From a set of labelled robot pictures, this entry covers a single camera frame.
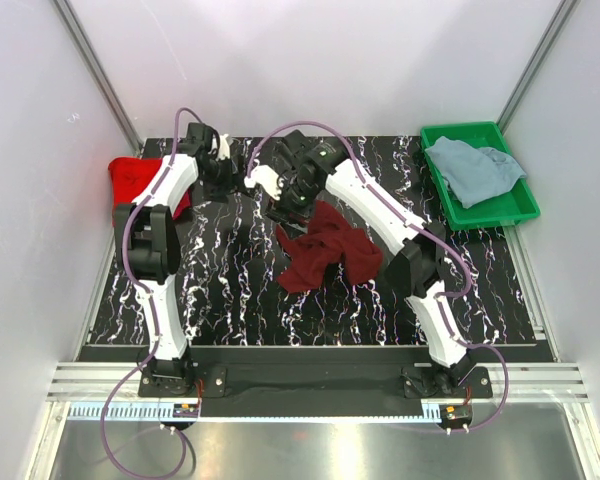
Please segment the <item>dark red t-shirt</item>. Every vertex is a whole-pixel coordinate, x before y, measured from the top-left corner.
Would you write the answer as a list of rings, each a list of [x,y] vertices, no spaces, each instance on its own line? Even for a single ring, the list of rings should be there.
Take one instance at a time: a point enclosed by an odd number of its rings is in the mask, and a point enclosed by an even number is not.
[[[288,293],[321,287],[326,269],[343,264],[352,285],[374,279],[383,263],[383,252],[361,228],[352,227],[330,204],[318,200],[307,233],[291,238],[281,226],[275,230],[279,246],[291,263],[277,277]]]

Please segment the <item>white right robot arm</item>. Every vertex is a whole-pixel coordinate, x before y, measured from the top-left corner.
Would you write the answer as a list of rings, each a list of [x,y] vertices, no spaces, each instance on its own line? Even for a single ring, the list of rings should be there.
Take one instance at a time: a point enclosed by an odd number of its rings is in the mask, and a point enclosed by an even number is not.
[[[454,253],[444,227],[395,200],[341,138],[319,141],[294,130],[277,150],[285,172],[255,163],[247,179],[267,193],[266,213],[292,260],[281,285],[288,292],[315,289],[326,268],[337,263],[350,284],[382,273],[414,311],[432,361],[408,375],[409,389],[422,397],[460,394],[476,362],[453,318],[449,301],[455,295],[442,275],[445,256]]]

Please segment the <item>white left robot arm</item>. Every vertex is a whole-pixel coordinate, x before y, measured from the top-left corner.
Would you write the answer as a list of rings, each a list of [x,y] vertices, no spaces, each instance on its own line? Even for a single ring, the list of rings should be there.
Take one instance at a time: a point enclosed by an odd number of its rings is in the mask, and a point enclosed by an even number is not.
[[[144,190],[114,209],[117,260],[136,290],[149,332],[148,358],[138,368],[146,385],[169,395],[188,395],[200,384],[177,305],[181,247],[174,213],[198,181],[222,189],[232,175],[227,137],[191,123]]]

